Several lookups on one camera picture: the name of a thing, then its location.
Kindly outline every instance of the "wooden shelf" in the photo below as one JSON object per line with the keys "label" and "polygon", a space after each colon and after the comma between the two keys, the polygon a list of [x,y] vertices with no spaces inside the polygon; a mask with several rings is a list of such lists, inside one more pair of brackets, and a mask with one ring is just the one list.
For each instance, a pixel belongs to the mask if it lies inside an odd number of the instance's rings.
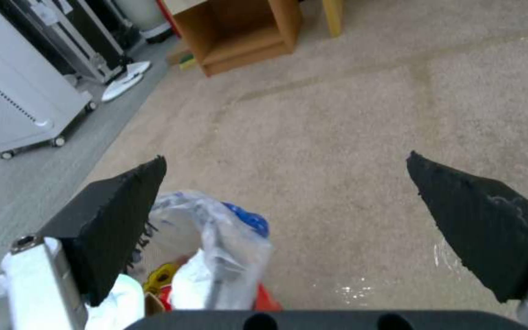
{"label": "wooden shelf", "polygon": [[203,64],[209,65],[225,61],[282,43],[281,32],[276,27],[276,23],[271,22],[263,27],[237,33],[216,41],[203,59]]}
{"label": "wooden shelf", "polygon": [[174,15],[208,77],[293,52],[302,15],[297,0],[175,0],[199,4]]}

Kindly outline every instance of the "floor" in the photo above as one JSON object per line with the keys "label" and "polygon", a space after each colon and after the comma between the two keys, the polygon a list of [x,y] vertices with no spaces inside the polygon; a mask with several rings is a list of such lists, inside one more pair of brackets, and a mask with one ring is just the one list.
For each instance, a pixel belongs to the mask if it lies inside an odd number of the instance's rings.
{"label": "floor", "polygon": [[291,56],[210,79],[170,71],[86,182],[163,154],[163,192],[262,213],[264,283],[287,309],[513,316],[458,261],[405,169],[411,150],[528,196],[528,2],[348,0],[329,39],[302,3]]}
{"label": "floor", "polygon": [[22,150],[9,161],[0,159],[0,261],[15,238],[40,229],[75,194],[120,130],[165,77],[165,54],[174,41],[134,50],[134,59],[150,60],[153,66],[136,87],[113,102],[100,104],[104,87],[87,84],[99,108],[74,121],[65,133],[65,146],[43,144]]}

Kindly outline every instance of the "clear plastic bag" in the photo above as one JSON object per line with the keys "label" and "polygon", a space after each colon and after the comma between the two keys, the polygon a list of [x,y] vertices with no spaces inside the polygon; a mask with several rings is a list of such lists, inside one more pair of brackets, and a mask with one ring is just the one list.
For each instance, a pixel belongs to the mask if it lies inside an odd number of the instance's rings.
{"label": "clear plastic bag", "polygon": [[174,192],[158,196],[149,222],[158,230],[151,233],[132,276],[148,281],[160,265],[186,261],[201,248],[211,273],[204,307],[251,309],[272,252],[266,220],[201,192]]}

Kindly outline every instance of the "screw hole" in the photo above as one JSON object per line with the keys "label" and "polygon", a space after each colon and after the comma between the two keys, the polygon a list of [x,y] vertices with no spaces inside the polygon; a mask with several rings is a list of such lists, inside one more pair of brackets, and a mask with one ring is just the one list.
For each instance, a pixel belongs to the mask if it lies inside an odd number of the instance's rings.
{"label": "screw hole", "polygon": [[278,326],[274,318],[268,314],[258,313],[252,315],[243,324],[243,330],[277,330]]}
{"label": "screw hole", "polygon": [[379,330],[413,330],[407,320],[398,314],[385,314],[378,319]]}

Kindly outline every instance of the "caster wheel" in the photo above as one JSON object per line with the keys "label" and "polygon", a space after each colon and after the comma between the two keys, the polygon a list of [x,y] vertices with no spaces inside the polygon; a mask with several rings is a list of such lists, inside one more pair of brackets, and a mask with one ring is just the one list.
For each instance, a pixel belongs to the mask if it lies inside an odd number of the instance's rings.
{"label": "caster wheel", "polygon": [[97,103],[95,102],[89,102],[85,107],[84,107],[84,111],[86,113],[92,113],[93,111],[95,111],[97,109]]}
{"label": "caster wheel", "polygon": [[65,143],[66,143],[66,140],[65,140],[65,137],[64,136],[57,136],[55,138],[53,138],[50,143],[52,144],[53,147],[58,147],[60,148],[61,146],[64,146]]}
{"label": "caster wheel", "polygon": [[5,159],[5,160],[9,160],[9,159],[13,158],[13,155],[15,155],[13,150],[9,150],[9,151],[0,153],[0,158],[1,159]]}

